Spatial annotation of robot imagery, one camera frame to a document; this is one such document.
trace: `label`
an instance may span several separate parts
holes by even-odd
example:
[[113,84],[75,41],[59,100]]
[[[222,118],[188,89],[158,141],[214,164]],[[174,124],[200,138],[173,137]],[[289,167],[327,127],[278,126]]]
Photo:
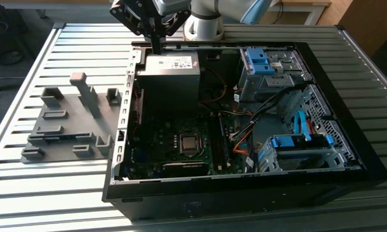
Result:
[[233,101],[238,102],[238,94],[233,94]]
[[280,62],[270,62],[269,65],[270,65],[270,67],[281,67]]
[[160,69],[190,69],[192,57],[157,57]]
[[253,161],[249,157],[246,157],[245,162],[250,167],[253,167]]

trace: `power supply label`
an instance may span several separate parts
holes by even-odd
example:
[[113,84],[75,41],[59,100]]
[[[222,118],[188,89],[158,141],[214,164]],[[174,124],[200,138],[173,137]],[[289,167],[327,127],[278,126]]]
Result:
[[160,69],[190,69],[192,57],[156,57]]

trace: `cpu socket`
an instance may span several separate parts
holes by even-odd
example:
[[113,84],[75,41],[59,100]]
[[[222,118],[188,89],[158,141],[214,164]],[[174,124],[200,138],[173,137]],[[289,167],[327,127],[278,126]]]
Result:
[[190,158],[198,154],[200,151],[200,136],[198,133],[192,131],[182,131],[178,134],[180,140],[180,153]]

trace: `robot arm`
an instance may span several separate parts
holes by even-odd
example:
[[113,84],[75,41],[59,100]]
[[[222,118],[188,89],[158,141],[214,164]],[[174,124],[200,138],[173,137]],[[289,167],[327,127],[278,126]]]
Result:
[[153,53],[160,54],[160,42],[190,15],[189,3],[190,0],[114,0],[110,14],[134,35],[144,36]]
[[182,23],[185,38],[214,41],[222,38],[225,15],[240,23],[254,24],[264,15],[270,0],[114,0],[110,14],[152,44],[160,54],[160,43],[173,35]]

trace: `aluminum table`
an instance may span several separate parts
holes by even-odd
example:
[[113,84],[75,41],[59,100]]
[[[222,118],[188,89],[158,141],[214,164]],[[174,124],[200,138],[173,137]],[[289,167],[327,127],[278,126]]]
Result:
[[[306,42],[387,168],[387,79],[344,30],[312,26],[225,25],[226,41]],[[45,87],[77,93],[71,72],[95,92],[122,88],[130,41],[120,24],[53,29],[0,125],[1,231],[384,231],[387,182],[316,208],[178,220],[130,222],[101,202],[106,160],[19,163]],[[169,40],[182,40],[178,31]]]

